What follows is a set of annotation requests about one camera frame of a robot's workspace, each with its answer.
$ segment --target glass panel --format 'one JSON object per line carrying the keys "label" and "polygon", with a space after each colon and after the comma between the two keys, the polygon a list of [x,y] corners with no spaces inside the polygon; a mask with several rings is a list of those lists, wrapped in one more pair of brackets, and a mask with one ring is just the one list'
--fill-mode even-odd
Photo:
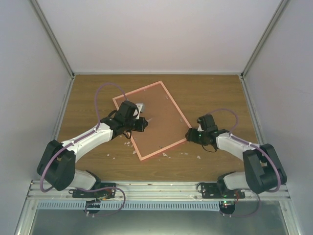
{"label": "glass panel", "polygon": [[[247,214],[256,202],[239,202],[236,214]],[[262,202],[249,218],[226,218],[213,211],[121,211],[91,218],[77,210],[38,210],[32,235],[286,235],[278,202]]]}

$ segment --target orange frame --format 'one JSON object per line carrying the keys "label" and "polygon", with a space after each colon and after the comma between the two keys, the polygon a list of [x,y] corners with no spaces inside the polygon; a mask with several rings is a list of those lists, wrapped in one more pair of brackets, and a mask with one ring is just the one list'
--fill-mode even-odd
{"label": "orange frame", "polygon": [[[145,87],[136,89],[136,90],[134,90],[134,91],[128,92],[128,93],[126,93],[126,95],[130,95],[130,94],[133,94],[133,93],[142,91],[142,90],[144,90],[144,89],[147,89],[147,88],[149,88],[149,87],[152,87],[152,86],[155,86],[155,85],[158,85],[158,84],[160,84],[160,85],[163,87],[163,89],[164,89],[165,92],[167,93],[168,97],[171,99],[171,101],[173,102],[174,106],[177,108],[178,112],[180,113],[182,119],[186,122],[187,126],[188,126],[189,128],[191,128],[191,125],[190,125],[190,123],[188,122],[187,118],[186,118],[185,115],[182,113],[182,111],[180,110],[179,106],[176,104],[175,100],[173,99],[173,97],[171,96],[171,94],[169,93],[169,91],[167,90],[167,88],[165,87],[165,85],[163,84],[162,81],[158,81],[158,82],[155,82],[155,83],[150,84],[150,85],[148,85],[148,86],[145,86]],[[113,103],[114,103],[114,105],[116,106],[117,109],[118,109],[119,107],[118,107],[118,105],[117,105],[116,100],[119,99],[119,98],[121,98],[121,97],[123,97],[123,95],[119,95],[119,96],[113,98]],[[142,155],[140,154],[140,151],[139,151],[139,149],[138,149],[138,147],[137,147],[137,145],[136,145],[136,142],[135,142],[134,138],[131,137],[131,142],[132,142],[132,144],[133,144],[133,146],[134,146],[134,148],[135,148],[135,150],[136,150],[136,153],[137,153],[137,155],[138,155],[138,157],[139,157],[139,159],[140,159],[141,161],[142,161],[142,160],[145,160],[145,159],[147,159],[147,158],[149,158],[149,157],[152,157],[152,156],[154,156],[154,155],[156,155],[156,154],[158,154],[158,153],[162,153],[162,152],[164,152],[165,150],[168,150],[169,148],[172,148],[172,147],[174,147],[174,146],[176,146],[176,145],[178,145],[178,144],[180,144],[180,143],[183,143],[183,142],[185,142],[185,141],[186,141],[186,138],[183,138],[183,139],[181,139],[181,140],[179,140],[179,141],[177,141],[177,142],[175,142],[175,143],[173,143],[173,144],[170,144],[170,145],[168,145],[168,146],[163,147],[162,149],[160,149],[160,150],[158,150],[158,151],[155,151],[155,152],[153,152],[153,153],[150,153],[150,154],[148,154],[148,155],[146,155],[146,156],[142,156]]]}

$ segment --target wood grain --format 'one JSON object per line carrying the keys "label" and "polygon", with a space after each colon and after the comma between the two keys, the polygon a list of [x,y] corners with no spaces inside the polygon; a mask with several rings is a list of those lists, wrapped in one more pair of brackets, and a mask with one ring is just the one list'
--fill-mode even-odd
{"label": "wood grain", "polygon": [[[205,113],[229,108],[239,116],[234,134],[256,142],[241,84],[235,75],[78,75],[58,140],[71,139],[96,124],[93,99],[101,84],[114,82],[130,92],[157,81],[163,81],[193,127],[197,127],[197,118]],[[112,98],[118,95],[120,91],[115,87],[104,87],[100,92],[98,106],[102,117],[115,109]],[[214,119],[220,129],[230,129],[235,123],[232,114],[226,111],[215,113]],[[141,162],[125,142],[128,142],[125,137],[117,137],[98,146],[82,157],[76,168],[113,181],[215,181],[224,173],[243,171],[243,163],[236,157],[221,150],[205,152],[195,143],[186,142],[166,151],[168,157],[160,154]]]}

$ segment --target white wall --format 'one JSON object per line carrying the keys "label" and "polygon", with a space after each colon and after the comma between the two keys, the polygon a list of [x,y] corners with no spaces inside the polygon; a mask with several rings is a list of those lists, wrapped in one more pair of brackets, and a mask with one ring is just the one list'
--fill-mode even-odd
{"label": "white wall", "polygon": [[0,1],[0,234],[13,234],[69,76],[26,0]]}
{"label": "white wall", "polygon": [[313,195],[313,1],[291,0],[246,81],[306,235]]}
{"label": "white wall", "polygon": [[242,72],[280,0],[39,0],[80,72]]}

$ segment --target cork board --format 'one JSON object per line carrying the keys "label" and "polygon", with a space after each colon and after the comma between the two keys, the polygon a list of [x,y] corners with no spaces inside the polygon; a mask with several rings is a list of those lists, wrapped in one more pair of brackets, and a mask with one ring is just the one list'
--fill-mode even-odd
{"label": "cork board", "polygon": [[[191,125],[162,81],[126,96],[133,103],[144,103],[141,116],[149,122],[144,132],[132,132],[131,141],[141,161],[186,141]],[[124,100],[123,95],[113,98],[117,109]]]}

